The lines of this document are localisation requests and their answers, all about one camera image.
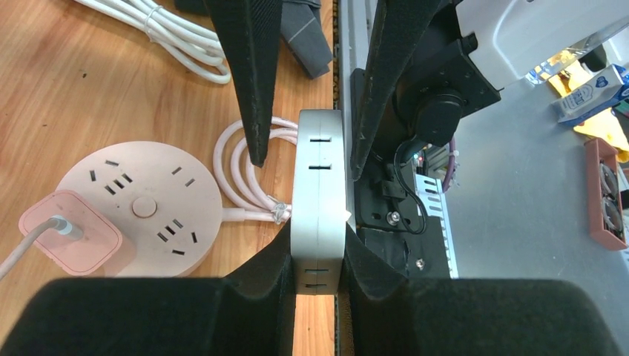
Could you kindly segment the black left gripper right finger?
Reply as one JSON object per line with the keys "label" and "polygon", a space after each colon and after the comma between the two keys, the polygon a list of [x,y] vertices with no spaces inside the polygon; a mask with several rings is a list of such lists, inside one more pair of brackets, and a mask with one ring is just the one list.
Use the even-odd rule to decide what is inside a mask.
{"label": "black left gripper right finger", "polygon": [[562,280],[411,279],[348,228],[342,355],[620,355],[594,302]]}

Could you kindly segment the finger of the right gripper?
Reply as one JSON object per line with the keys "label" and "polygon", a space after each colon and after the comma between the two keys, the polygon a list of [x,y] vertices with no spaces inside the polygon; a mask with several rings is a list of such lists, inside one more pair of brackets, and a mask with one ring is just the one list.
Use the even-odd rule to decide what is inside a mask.
{"label": "finger of the right gripper", "polygon": [[204,2],[231,69],[250,162],[262,167],[271,130],[282,1]]}
{"label": "finger of the right gripper", "polygon": [[352,120],[349,164],[353,180],[359,179],[363,173],[387,100],[439,6],[438,0],[377,3],[363,91]]}

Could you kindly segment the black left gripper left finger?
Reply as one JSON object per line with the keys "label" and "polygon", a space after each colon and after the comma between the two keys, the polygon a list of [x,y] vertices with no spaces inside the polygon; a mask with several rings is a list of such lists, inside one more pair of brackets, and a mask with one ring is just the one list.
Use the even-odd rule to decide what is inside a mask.
{"label": "black left gripper left finger", "polygon": [[290,355],[290,227],[225,277],[65,278],[42,287],[3,355]]}

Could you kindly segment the pink round socket hub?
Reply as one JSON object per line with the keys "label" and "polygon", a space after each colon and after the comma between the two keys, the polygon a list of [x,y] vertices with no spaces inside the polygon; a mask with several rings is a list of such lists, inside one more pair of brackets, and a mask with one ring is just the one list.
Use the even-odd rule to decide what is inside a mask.
{"label": "pink round socket hub", "polygon": [[222,222],[209,170],[160,142],[110,145],[76,163],[57,188],[76,192],[135,248],[119,277],[184,277],[207,257]]}

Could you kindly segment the pink small adapter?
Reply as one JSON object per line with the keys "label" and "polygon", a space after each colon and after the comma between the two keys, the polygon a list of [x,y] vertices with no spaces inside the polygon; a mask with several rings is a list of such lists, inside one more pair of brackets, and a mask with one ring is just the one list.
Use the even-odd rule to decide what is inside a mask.
{"label": "pink small adapter", "polygon": [[108,218],[75,191],[54,191],[27,209],[19,230],[36,234],[34,245],[73,276],[113,277],[136,248]]}

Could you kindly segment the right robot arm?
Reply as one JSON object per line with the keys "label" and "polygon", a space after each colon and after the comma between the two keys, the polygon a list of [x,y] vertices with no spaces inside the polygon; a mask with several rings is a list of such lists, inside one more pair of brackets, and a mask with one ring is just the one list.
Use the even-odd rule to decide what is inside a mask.
{"label": "right robot arm", "polygon": [[[379,1],[358,112],[304,110],[292,210],[280,233],[215,280],[213,348],[281,355],[299,294],[339,300],[341,348],[353,355],[618,355],[590,298],[559,280],[462,279],[404,170],[423,144],[444,145],[461,118],[499,100],[544,56],[578,37],[529,25],[523,1]],[[346,186],[374,162],[415,201],[416,231],[353,230]]]}

